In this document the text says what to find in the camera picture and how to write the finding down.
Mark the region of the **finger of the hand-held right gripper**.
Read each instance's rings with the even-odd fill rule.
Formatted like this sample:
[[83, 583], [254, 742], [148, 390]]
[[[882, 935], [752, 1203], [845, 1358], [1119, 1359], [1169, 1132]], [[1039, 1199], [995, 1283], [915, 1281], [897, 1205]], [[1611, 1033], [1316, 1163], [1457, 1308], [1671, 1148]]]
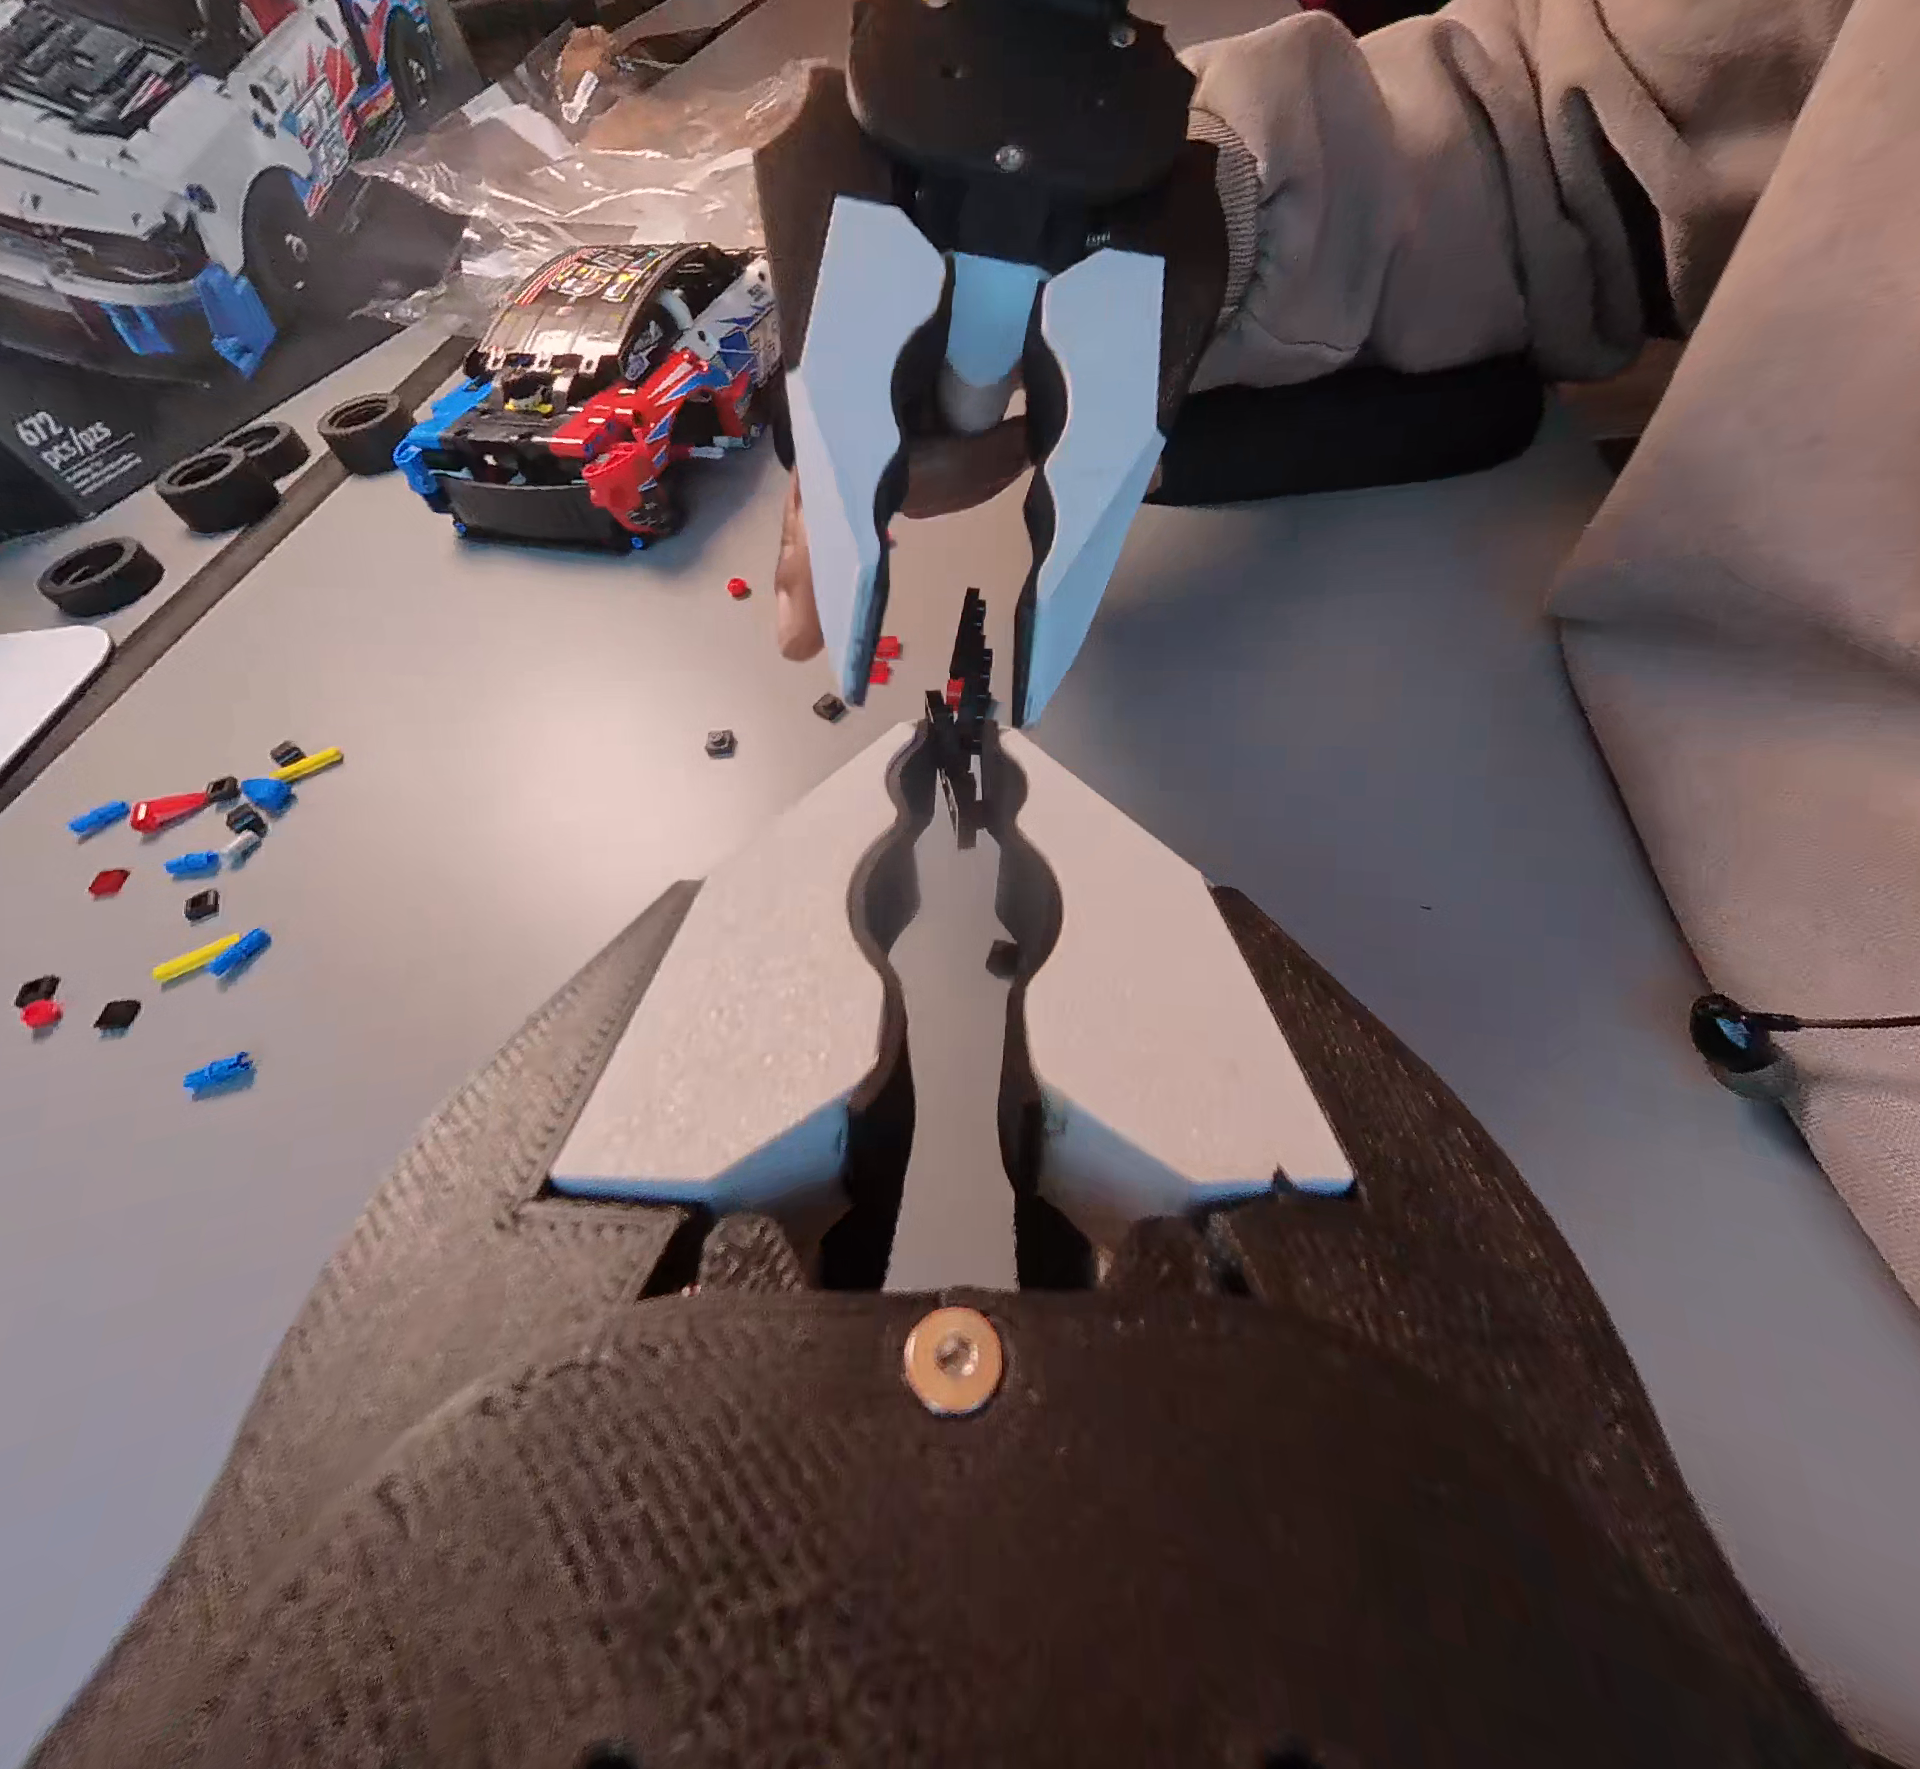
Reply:
[[1163, 458], [1165, 260], [1099, 248], [1050, 276], [1025, 349], [1038, 466], [1033, 564], [1015, 612], [1013, 723], [1038, 725], [1070, 671]]
[[835, 195], [799, 356], [788, 369], [796, 460], [784, 505], [784, 651], [818, 642], [841, 698], [872, 684], [897, 518], [952, 510], [948, 456], [907, 434], [900, 380], [923, 380], [947, 332], [948, 263], [909, 216]]

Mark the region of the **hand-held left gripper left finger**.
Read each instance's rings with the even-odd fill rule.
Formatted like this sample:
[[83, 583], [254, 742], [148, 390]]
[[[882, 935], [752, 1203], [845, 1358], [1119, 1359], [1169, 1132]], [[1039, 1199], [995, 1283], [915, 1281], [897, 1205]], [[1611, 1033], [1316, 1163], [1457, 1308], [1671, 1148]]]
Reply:
[[930, 816], [927, 729], [897, 725], [712, 869], [551, 1190], [763, 1212], [824, 1285], [882, 1285], [915, 1113], [891, 954]]

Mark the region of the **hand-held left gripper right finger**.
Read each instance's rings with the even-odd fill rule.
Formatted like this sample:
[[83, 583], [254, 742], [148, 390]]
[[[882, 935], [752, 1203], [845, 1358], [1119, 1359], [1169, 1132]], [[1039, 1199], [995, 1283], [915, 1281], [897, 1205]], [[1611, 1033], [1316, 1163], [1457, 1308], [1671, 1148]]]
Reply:
[[999, 1081], [1015, 1278], [1089, 1285], [1144, 1220], [1356, 1171], [1207, 877], [1018, 729], [982, 754], [1013, 949]]

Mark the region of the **pile of colourful lego pieces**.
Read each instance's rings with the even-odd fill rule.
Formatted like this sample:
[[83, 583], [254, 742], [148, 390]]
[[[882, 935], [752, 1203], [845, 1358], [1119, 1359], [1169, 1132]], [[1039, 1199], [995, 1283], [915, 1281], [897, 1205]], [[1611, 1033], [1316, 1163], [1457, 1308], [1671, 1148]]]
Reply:
[[[74, 815], [65, 829], [77, 844], [96, 841], [123, 828], [144, 841], [155, 841], [171, 839], [171, 832], [180, 829], [182, 824], [219, 812], [224, 829], [220, 844], [161, 853], [160, 857], [170, 885], [190, 887], [182, 900], [182, 921], [200, 930], [222, 916], [219, 883], [254, 862], [272, 826], [296, 804], [300, 787], [312, 776], [341, 767], [345, 749], [338, 745], [304, 749], [299, 744], [279, 742], [270, 748], [270, 757], [273, 764], [261, 775], [220, 775], [199, 791], [139, 799], [110, 796]], [[87, 887], [88, 898], [114, 898], [126, 889], [131, 875], [131, 868], [119, 863], [98, 868]], [[153, 965], [152, 979], [155, 989], [175, 989], [199, 978], [228, 986], [251, 970], [272, 943], [272, 932], [260, 923], [234, 934], [215, 930], [211, 940], [196, 941]], [[60, 971], [47, 971], [22, 979], [12, 996], [18, 1027], [36, 1041], [56, 1035], [65, 1018], [60, 991]], [[106, 1001], [93, 1022], [96, 1035], [103, 1039], [129, 1035], [145, 1008], [145, 1001], [138, 995]], [[182, 1085], [190, 1096], [200, 1098], [250, 1084], [254, 1069], [254, 1054], [238, 1051], [193, 1068], [182, 1078]]]

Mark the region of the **partly built lego car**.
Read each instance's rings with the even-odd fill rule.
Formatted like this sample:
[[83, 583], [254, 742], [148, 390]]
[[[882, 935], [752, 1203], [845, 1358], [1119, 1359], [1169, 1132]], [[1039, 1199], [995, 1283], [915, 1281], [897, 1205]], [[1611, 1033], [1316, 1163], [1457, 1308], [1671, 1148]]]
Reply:
[[690, 464], [751, 449], [781, 390], [763, 248], [576, 247], [510, 286], [393, 464], [464, 537], [641, 552], [682, 532]]

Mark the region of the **black lego set box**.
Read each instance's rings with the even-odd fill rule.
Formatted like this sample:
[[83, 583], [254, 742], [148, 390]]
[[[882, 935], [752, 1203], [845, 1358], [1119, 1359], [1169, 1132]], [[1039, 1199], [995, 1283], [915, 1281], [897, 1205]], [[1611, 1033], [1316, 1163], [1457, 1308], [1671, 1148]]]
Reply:
[[379, 165], [480, 85], [447, 0], [2, 0], [2, 534], [113, 507], [438, 284]]

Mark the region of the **clear plastic wrap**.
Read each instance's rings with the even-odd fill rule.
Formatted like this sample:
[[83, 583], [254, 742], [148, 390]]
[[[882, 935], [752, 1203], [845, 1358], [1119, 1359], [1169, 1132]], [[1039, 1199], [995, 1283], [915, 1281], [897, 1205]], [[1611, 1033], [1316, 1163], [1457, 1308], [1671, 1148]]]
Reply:
[[754, 153], [799, 111], [814, 59], [737, 83], [710, 49], [561, 28], [440, 121], [359, 168], [379, 263], [357, 313], [478, 328], [577, 248], [765, 241]]

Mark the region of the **white book stand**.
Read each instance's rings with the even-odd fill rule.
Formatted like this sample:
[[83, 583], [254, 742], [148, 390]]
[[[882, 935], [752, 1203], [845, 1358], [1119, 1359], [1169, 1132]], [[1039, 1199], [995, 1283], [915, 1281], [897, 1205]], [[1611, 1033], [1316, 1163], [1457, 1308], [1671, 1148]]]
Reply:
[[110, 653], [108, 629], [98, 625], [2, 632], [2, 775], [74, 703]]

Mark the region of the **black drawstring with bead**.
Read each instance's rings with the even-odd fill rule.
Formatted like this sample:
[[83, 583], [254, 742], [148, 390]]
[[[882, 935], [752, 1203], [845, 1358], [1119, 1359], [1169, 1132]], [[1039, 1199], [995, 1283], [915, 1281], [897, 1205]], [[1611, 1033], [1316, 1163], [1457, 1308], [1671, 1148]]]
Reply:
[[1690, 1041], [1727, 1090], [1748, 1101], [1786, 1105], [1798, 1078], [1782, 1039], [1800, 1033], [1913, 1030], [1918, 1014], [1891, 1017], [1803, 1017], [1770, 1012], [1741, 1004], [1725, 992], [1708, 992], [1693, 1002]]

